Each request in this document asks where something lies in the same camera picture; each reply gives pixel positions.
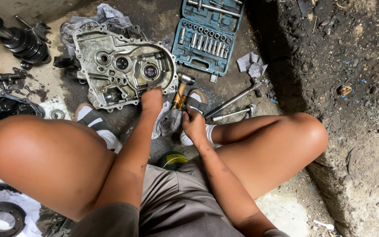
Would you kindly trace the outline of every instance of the sandal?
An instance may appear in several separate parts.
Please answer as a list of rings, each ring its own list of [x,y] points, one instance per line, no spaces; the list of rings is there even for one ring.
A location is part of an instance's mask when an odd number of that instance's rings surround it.
[[[192,109],[198,110],[202,115],[207,113],[207,98],[200,89],[191,89],[188,93],[185,104],[191,106]]]

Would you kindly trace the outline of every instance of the blue tool case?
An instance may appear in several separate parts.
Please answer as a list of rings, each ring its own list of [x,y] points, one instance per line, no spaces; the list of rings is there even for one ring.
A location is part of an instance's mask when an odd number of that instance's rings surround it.
[[[184,17],[172,48],[175,61],[213,75],[225,75],[244,6],[245,0],[202,0],[201,4],[198,0],[184,0]]]

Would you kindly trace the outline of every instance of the soil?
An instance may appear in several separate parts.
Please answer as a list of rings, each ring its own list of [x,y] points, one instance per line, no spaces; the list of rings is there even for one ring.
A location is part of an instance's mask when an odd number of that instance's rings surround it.
[[[248,18],[256,22],[252,24],[256,40],[269,63],[280,108],[312,114],[329,132],[328,149],[308,170],[336,228],[345,237],[375,236],[379,233],[379,0],[304,3],[306,17],[297,0],[251,1],[247,9],[256,10],[248,12]],[[352,91],[344,96],[341,86]],[[347,161],[353,148],[363,156]]]

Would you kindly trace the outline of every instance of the washer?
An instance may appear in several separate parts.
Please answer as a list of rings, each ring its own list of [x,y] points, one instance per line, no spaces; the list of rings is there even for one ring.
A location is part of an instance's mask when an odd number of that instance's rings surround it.
[[[56,113],[60,113],[61,117],[60,118],[55,117]],[[60,110],[60,109],[53,109],[53,110],[50,111],[49,116],[50,116],[50,119],[64,119],[65,118],[65,113],[62,110]]]

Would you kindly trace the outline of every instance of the metal bracket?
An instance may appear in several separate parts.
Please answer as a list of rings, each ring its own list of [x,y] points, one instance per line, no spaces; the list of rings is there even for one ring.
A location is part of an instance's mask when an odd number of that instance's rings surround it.
[[[21,18],[19,15],[15,15],[15,18],[19,20],[21,23],[27,26],[26,31],[30,31],[35,35],[36,39],[38,40],[38,43],[41,45],[42,40],[47,42],[48,44],[51,44],[52,42],[46,38],[45,31],[50,30],[51,28],[45,23],[45,22],[37,22],[34,26],[31,26],[27,21],[25,21],[23,18]]]

